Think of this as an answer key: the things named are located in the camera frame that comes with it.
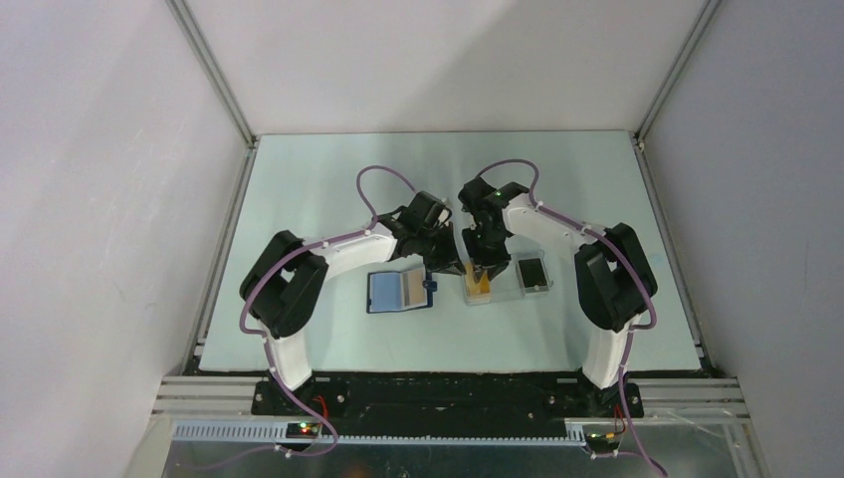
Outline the blue card holder wallet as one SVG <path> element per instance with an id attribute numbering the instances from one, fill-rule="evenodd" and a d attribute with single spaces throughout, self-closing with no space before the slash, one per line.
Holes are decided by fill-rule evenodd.
<path id="1" fill-rule="evenodd" d="M 405 313 L 433 307 L 438 283 L 424 266 L 367 275 L 366 313 Z"/>

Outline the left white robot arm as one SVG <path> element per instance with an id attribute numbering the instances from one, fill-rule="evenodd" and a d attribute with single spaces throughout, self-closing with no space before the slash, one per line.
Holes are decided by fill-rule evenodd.
<path id="1" fill-rule="evenodd" d="M 325 282 L 363 266 L 418 256 L 431 273 L 461 276 L 453 212 L 441 199 L 420 191 L 407 205 L 374 214 L 361 228 L 307 241 L 289 230 L 276 233 L 239 288 L 244 306 L 240 331 L 261 340 L 271 376 L 280 384 L 276 401 L 303 414 L 315 401 L 307 382 L 304 328 Z"/>

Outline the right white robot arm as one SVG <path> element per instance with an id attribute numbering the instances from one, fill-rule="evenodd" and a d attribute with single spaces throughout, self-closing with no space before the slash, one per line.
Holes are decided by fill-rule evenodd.
<path id="1" fill-rule="evenodd" d="M 658 290 L 636 232 L 627 224 L 601 228 L 567 218 L 510 182 L 495 188 L 483 178 L 458 194 L 471 224 L 462 232 L 476 279 L 492 280 L 510 265 L 507 241 L 525 237 L 544 251 L 571 260 L 579 306 L 592 325 L 581 371 L 589 381 L 578 393 L 582 409 L 603 416 L 619 401 L 615 384 L 629 357 L 628 341 L 640 318 L 653 312 Z"/>

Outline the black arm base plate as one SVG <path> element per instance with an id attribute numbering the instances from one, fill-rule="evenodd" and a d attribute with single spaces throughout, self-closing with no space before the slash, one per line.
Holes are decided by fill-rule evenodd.
<path id="1" fill-rule="evenodd" d="M 308 405 L 343 435 L 551 437 L 567 420 L 644 415 L 639 388 L 596 388 L 580 372 L 321 371 L 288 398 L 270 377 L 254 389 L 258 416 L 302 416 Z"/>

